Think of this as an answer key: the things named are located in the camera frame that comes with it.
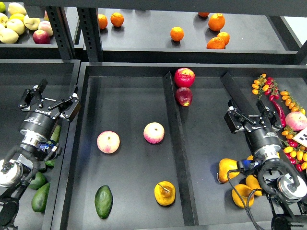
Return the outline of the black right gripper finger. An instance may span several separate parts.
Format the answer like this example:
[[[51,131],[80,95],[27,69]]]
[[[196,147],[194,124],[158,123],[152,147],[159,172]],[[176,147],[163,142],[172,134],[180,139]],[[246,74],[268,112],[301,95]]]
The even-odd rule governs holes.
[[[224,119],[231,133],[253,132],[258,129],[258,115],[249,103],[236,103],[234,99],[230,99],[228,107]]]
[[[271,128],[275,131],[279,131],[283,128],[280,118],[276,111],[271,111],[267,106],[264,105],[262,100],[258,99],[256,102],[257,109],[260,112],[260,124],[266,127],[271,125]]]

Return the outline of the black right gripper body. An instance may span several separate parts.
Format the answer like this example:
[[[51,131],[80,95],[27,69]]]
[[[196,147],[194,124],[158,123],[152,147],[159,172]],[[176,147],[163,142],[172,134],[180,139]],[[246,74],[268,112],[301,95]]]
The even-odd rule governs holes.
[[[282,143],[272,128],[269,119],[260,116],[247,116],[243,127],[249,149],[253,156],[265,153],[277,153],[281,150]]]

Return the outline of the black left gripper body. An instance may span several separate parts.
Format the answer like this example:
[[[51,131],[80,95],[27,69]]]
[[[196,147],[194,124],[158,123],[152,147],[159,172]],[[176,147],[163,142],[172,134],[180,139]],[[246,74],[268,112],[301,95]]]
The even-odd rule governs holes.
[[[58,119],[50,117],[49,105],[55,101],[45,98],[43,108],[38,108],[36,104],[31,106],[24,121],[20,126],[20,133],[26,137],[38,139],[39,142],[49,141],[57,124]]]

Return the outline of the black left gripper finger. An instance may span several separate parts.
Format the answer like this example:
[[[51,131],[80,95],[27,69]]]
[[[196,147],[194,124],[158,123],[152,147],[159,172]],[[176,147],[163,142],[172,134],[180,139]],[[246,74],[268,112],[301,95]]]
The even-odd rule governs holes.
[[[38,85],[35,85],[32,89],[25,89],[21,97],[21,102],[18,107],[22,111],[30,111],[31,106],[36,104],[38,108],[43,108],[43,97],[42,93],[44,92],[47,86],[47,80],[42,79]]]
[[[49,105],[50,117],[62,118],[72,122],[81,108],[78,97],[78,86],[74,85],[68,98],[60,99]]]

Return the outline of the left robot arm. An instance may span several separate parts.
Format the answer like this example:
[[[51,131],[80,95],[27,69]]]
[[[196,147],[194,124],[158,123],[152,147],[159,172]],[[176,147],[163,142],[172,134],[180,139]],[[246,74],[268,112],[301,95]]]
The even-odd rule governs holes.
[[[2,230],[16,229],[14,221],[22,195],[45,162],[61,154],[62,147],[51,138],[59,119],[72,122],[81,108],[77,85],[67,98],[55,100],[42,96],[47,84],[47,80],[42,79],[38,85],[23,92],[18,107],[27,113],[20,126],[24,138],[0,161],[0,185],[6,188],[0,196]]]

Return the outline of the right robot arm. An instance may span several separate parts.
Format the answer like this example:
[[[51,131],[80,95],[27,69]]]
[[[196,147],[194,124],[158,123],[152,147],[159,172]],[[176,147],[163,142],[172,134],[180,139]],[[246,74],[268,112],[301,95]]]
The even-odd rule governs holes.
[[[277,131],[283,126],[275,111],[270,111],[261,100],[257,101],[260,115],[247,115],[248,106],[237,105],[233,99],[228,102],[224,119],[232,133],[243,131],[252,160],[241,160],[236,169],[229,169],[226,175],[241,173],[254,175],[270,203],[273,230],[305,230],[307,213],[302,199],[307,195],[307,185],[293,166],[278,157],[282,148]]]

